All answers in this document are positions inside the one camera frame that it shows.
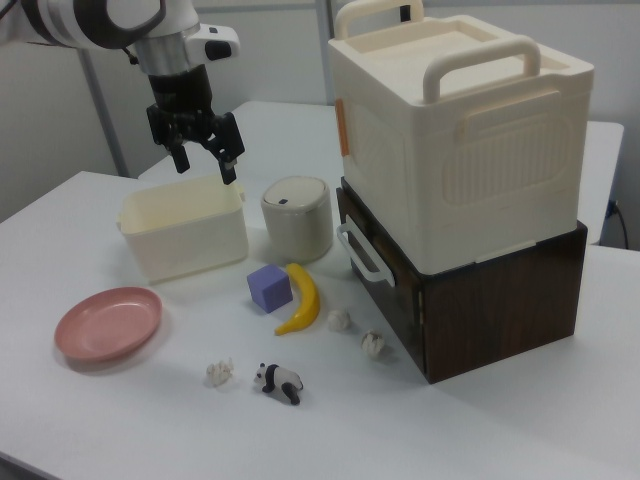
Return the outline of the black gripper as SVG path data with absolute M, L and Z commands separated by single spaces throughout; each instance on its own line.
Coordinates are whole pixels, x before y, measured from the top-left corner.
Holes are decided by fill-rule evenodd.
M 206 145 L 218 161 L 225 185 L 236 179 L 237 159 L 245 146 L 231 112 L 214 115 L 212 92 L 204 65 L 175 75 L 149 76 L 155 103 L 146 109 L 153 141 L 163 146 L 176 171 L 185 173 L 190 163 L 184 140 Z

